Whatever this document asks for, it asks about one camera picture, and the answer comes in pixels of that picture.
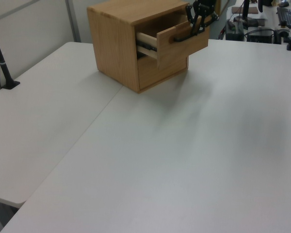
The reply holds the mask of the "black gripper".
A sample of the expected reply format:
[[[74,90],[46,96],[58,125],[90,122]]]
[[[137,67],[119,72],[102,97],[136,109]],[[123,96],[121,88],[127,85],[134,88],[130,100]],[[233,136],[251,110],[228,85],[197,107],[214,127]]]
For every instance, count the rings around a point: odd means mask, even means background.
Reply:
[[[187,5],[185,11],[187,14],[187,20],[191,23],[192,28],[190,36],[194,35],[195,25],[198,16],[201,17],[199,24],[199,33],[205,31],[213,22],[219,20],[219,16],[215,12],[216,0],[195,0],[192,5]]]

